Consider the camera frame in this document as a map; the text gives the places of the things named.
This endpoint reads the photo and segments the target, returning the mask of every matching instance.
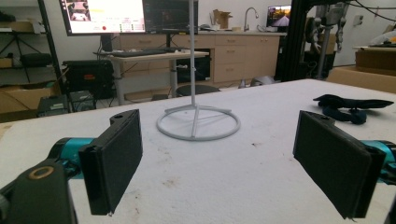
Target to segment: monitor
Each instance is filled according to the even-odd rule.
[[[142,0],[59,0],[67,35],[144,33]]]
[[[267,12],[267,27],[277,27],[279,32],[287,32],[291,6],[271,6]]]
[[[198,33],[198,0],[194,5],[194,33]],[[146,32],[149,34],[189,34],[189,0],[143,0]]]

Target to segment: black strap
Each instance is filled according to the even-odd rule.
[[[367,120],[366,112],[358,108],[383,108],[393,104],[392,101],[376,99],[353,100],[331,94],[322,95],[315,98],[314,101],[318,101],[318,105],[323,107],[322,112],[324,115],[340,121],[350,121],[354,124],[363,124]],[[349,108],[349,114],[341,112],[339,108]]]
[[[336,108],[331,108],[330,106],[324,106],[322,109],[324,115],[340,120],[340,121],[350,121],[354,124],[363,124],[367,120],[366,112],[358,109],[349,109],[350,114],[343,113]]]
[[[383,108],[388,105],[392,105],[392,101],[385,100],[353,100],[347,98],[341,98],[336,95],[325,94],[322,95],[314,101],[319,101],[319,106],[331,106],[333,108],[360,108],[360,109],[369,109],[369,108]]]

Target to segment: drawer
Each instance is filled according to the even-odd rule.
[[[175,35],[172,38],[178,47],[190,48],[191,39],[189,35]],[[196,35],[194,45],[196,49],[213,49],[216,38],[213,35]]]
[[[239,81],[244,76],[242,63],[216,64],[214,82]]]
[[[120,70],[125,71],[143,71],[149,69],[158,69],[158,68],[167,68],[170,69],[169,61],[158,61],[158,62],[151,62],[151,63],[122,63]]]
[[[169,74],[169,69],[159,68],[159,69],[149,69],[144,71],[128,71],[122,75],[122,77],[139,77],[145,79],[147,76],[153,76],[158,78],[162,78],[163,74]]]
[[[216,35],[216,45],[246,45],[244,35]]]
[[[243,63],[245,55],[245,46],[217,46],[215,48],[215,64]]]
[[[270,35],[259,35],[259,36],[247,36],[247,46],[279,46],[279,36]]]
[[[157,48],[166,44],[166,35],[120,35],[121,49]]]

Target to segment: white wall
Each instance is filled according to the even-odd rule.
[[[367,7],[396,7],[395,0],[360,0]],[[256,20],[254,13],[249,12],[247,22],[250,29],[255,29],[256,25],[266,23],[266,10],[269,6],[288,5],[291,0],[200,0],[199,2],[199,22],[198,24],[210,24],[209,13],[213,9],[229,11],[233,16],[229,20],[229,26],[243,26],[245,12],[248,7],[255,7],[260,15]],[[89,60],[95,59],[92,54],[99,47],[98,36],[67,36],[64,29],[64,22],[59,6],[55,0],[45,0],[49,15],[49,23],[52,30],[59,62],[68,60]],[[393,18],[396,16],[395,10],[380,10],[380,15]],[[309,15],[314,16],[315,10],[312,9]],[[363,25],[353,27],[353,18],[356,15],[363,15]],[[352,47],[365,46],[374,37],[381,35],[387,25],[393,24],[375,16],[363,8],[349,7],[345,26],[344,49],[336,55],[334,65],[354,64],[355,50]]]

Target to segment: countertop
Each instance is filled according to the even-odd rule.
[[[198,35],[286,35],[287,33],[276,33],[276,32],[260,32],[260,31],[198,31]]]

